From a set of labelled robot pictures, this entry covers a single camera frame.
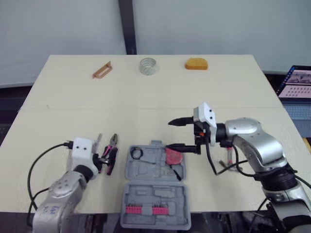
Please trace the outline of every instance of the brown clip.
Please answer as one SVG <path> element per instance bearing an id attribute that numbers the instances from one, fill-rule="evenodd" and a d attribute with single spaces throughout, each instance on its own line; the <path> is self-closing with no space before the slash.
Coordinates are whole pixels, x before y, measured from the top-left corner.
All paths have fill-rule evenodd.
<path id="1" fill-rule="evenodd" d="M 112 70 L 111 62 L 108 62 L 106 65 L 104 65 L 102 68 L 100 68 L 99 70 L 97 70 L 93 74 L 93 78 L 101 79 L 103 76 L 105 76 L 111 70 Z"/>

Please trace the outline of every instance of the black cable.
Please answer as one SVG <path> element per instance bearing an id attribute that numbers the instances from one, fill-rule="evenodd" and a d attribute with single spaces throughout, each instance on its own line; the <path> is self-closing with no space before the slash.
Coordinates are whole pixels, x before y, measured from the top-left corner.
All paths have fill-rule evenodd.
<path id="1" fill-rule="evenodd" d="M 173 170 L 173 172 L 175 173 L 176 178 L 177 178 L 179 181 L 181 181 L 182 179 L 181 179 L 180 175 L 178 174 L 178 172 L 177 172 L 174 168 L 172 168 L 172 165 L 169 165 L 169 167 L 170 167 L 170 168 Z"/>
<path id="2" fill-rule="evenodd" d="M 34 195 L 34 200 L 35 198 L 40 194 L 40 193 L 43 193 L 45 191 L 48 191 L 49 188 L 45 188 L 45 189 L 42 189 L 40 190 L 39 192 L 37 192 L 35 195 Z M 28 209 L 28 213 L 27 213 L 27 225 L 30 226 L 30 227 L 33 227 L 32 223 L 30 222 L 30 214 L 31 214 L 31 209 L 33 208 L 33 203 L 31 202 L 30 205 L 29 205 L 29 209 Z"/>
<path id="3" fill-rule="evenodd" d="M 296 179 L 300 180 L 302 183 L 304 183 L 306 186 L 308 186 L 308 188 L 311 188 L 311 184 L 309 184 L 308 182 L 306 182 L 304 179 L 302 179 L 301 177 L 295 175 Z"/>
<path id="4" fill-rule="evenodd" d="M 33 164 L 31 165 L 30 169 L 29 169 L 29 172 L 28 172 L 28 177 L 27 177 L 27 189 L 28 189 L 28 195 L 29 195 L 29 198 L 30 198 L 30 201 L 31 201 L 31 204 L 34 206 L 35 210 L 37 210 L 37 205 L 35 203 L 35 199 L 33 198 L 33 194 L 31 192 L 31 187 L 30 187 L 30 177 L 31 177 L 31 173 L 33 171 L 33 168 L 35 166 L 35 164 L 38 162 L 38 160 L 43 156 L 45 155 L 47 152 L 51 151 L 52 149 L 55 149 L 57 147 L 61 147 L 61 146 L 67 146 L 68 143 L 62 143 L 62 144 L 58 144 L 56 146 L 53 146 L 49 149 L 47 149 L 45 152 L 43 152 L 42 154 L 40 154 L 36 159 L 35 161 L 33 162 Z"/>
<path id="5" fill-rule="evenodd" d="M 236 164 L 236 168 L 237 168 L 237 170 L 238 170 L 238 172 L 239 173 L 241 173 L 242 175 L 244 175 L 244 176 L 248 176 L 248 177 L 254 177 L 255 176 L 255 174 L 246 174 L 246 173 L 244 173 L 241 169 L 240 169 L 240 167 L 239 167 L 239 153 L 238 153 L 238 150 L 237 150 L 237 148 L 236 148 L 236 146 L 234 146 L 234 145 L 232 145 L 232 147 L 233 147 L 233 149 L 234 149 L 234 152 L 235 152 L 235 164 Z"/>
<path id="6" fill-rule="evenodd" d="M 231 164 L 230 166 L 226 167 L 225 169 L 223 169 L 223 170 L 217 172 L 217 171 L 216 171 L 216 168 L 215 168 L 215 166 L 214 166 L 214 164 L 213 164 L 212 158 L 211 158 L 211 156 L 210 156 L 209 141 L 208 141 L 207 138 L 206 138 L 205 146 L 206 146 L 206 152 L 207 152 L 207 158 L 208 158 L 209 164 L 210 164 L 210 166 L 212 167 L 213 172 L 214 172 L 214 174 L 215 174 L 216 176 L 218 176 L 218 175 L 224 173 L 225 171 L 229 170 L 230 168 L 236 166 L 237 164 L 243 164 L 243 163 L 246 163 L 246 162 L 247 162 L 247 160 L 243 160 L 243 161 L 240 161 L 240 162 L 239 162 L 239 161 L 236 161 L 237 163 Z"/>
<path id="7" fill-rule="evenodd" d="M 263 202 L 260 204 L 260 206 L 258 207 L 258 209 L 257 209 L 257 211 L 256 211 L 256 214 L 254 215 L 254 217 L 253 217 L 253 219 L 252 219 L 252 221 L 251 221 L 251 225 L 250 225 L 250 227 L 249 227 L 248 233 L 251 233 L 251 232 L 253 231 L 254 222 L 255 222 L 255 219 L 256 219 L 256 217 L 257 217 L 257 214 L 258 214 L 258 212 L 260 211 L 260 209 L 263 207 L 263 205 L 266 203 L 267 200 L 268 200 L 268 199 L 265 198 L 265 199 L 263 200 Z"/>
<path id="8" fill-rule="evenodd" d="M 212 167 L 214 174 L 217 175 L 216 168 L 215 168 L 215 166 L 214 166 L 214 164 L 213 164 L 212 158 L 210 157 L 210 152 L 209 152 L 209 140 L 208 140 L 207 137 L 205 137 L 205 147 L 206 147 L 206 154 L 207 154 L 207 159 L 208 159 L 208 161 L 209 161 L 209 164 L 210 164 L 210 166 Z"/>
<path id="9" fill-rule="evenodd" d="M 248 161 L 247 160 L 242 160 L 242 161 L 238 162 L 238 164 L 243 164 L 243 163 L 246 163 L 246 162 L 248 162 Z M 220 174 L 224 173 L 225 171 L 229 170 L 230 168 L 233 168 L 236 165 L 237 164 L 235 163 L 235 164 L 231 164 L 230 166 L 227 166 L 225 169 L 217 172 L 217 175 L 220 175 Z"/>
<path id="10" fill-rule="evenodd" d="M 137 151 L 137 150 L 140 151 L 140 156 L 139 157 L 134 157 L 134 152 Z M 131 155 L 132 159 L 139 160 L 144 155 L 144 152 L 142 151 L 142 149 L 140 147 L 132 147 L 131 150 L 130 150 L 130 155 Z"/>

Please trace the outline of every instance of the open tool case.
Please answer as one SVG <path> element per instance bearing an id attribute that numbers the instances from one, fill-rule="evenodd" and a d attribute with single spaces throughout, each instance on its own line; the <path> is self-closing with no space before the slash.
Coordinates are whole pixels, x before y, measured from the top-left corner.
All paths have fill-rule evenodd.
<path id="1" fill-rule="evenodd" d="M 166 148 L 161 141 L 153 140 L 148 146 L 130 147 L 125 176 L 131 181 L 124 187 L 122 227 L 190 229 L 187 188 L 173 171 L 175 170 L 181 179 L 185 178 L 185 158 L 183 155 L 182 157 L 180 164 L 170 168 L 166 163 Z"/>

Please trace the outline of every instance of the pliers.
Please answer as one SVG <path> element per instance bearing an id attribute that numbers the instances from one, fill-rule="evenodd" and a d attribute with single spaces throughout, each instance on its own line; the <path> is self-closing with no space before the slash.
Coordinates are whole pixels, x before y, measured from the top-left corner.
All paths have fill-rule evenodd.
<path id="1" fill-rule="evenodd" d="M 107 175 L 110 176 L 112 169 L 116 162 L 116 156 L 118 152 L 118 148 L 116 147 L 118 143 L 118 135 L 115 133 L 109 142 L 109 145 L 105 147 L 105 150 L 103 152 L 101 161 L 106 161 L 105 164 L 108 165 Z"/>

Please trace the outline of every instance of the table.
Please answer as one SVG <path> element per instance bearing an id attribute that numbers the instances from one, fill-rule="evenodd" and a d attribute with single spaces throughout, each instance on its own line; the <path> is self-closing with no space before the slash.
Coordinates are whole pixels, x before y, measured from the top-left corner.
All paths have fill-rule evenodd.
<path id="1" fill-rule="evenodd" d="M 112 175 L 101 174 L 90 181 L 76 211 L 120 212 L 130 145 L 147 145 L 152 139 L 193 145 L 192 126 L 167 123 L 192 116 L 193 108 L 204 101 L 215 112 L 217 122 L 238 117 L 259 120 L 264 130 L 283 144 L 292 167 L 310 181 L 311 156 L 254 57 L 199 56 L 208 61 L 207 71 L 184 69 L 190 55 L 151 56 L 159 65 L 153 76 L 139 72 L 139 62 L 146 56 L 50 56 L 0 147 L 0 211 L 28 210 L 27 172 L 47 148 L 77 136 L 95 140 L 102 133 L 98 147 L 102 151 L 117 133 L 119 151 Z M 108 61 L 113 70 L 103 79 L 92 79 L 92 73 Z M 260 183 L 235 172 L 215 176 L 202 151 L 201 155 L 185 155 L 187 178 L 183 183 L 189 189 L 190 210 L 255 210 L 264 199 Z M 68 149 L 58 148 L 37 163 L 33 192 L 62 176 L 68 154 Z M 215 146 L 211 155 L 216 169 L 222 169 L 217 161 L 225 158 L 225 150 Z M 252 172 L 248 164 L 243 168 Z M 44 197 L 39 196 L 38 203 Z"/>

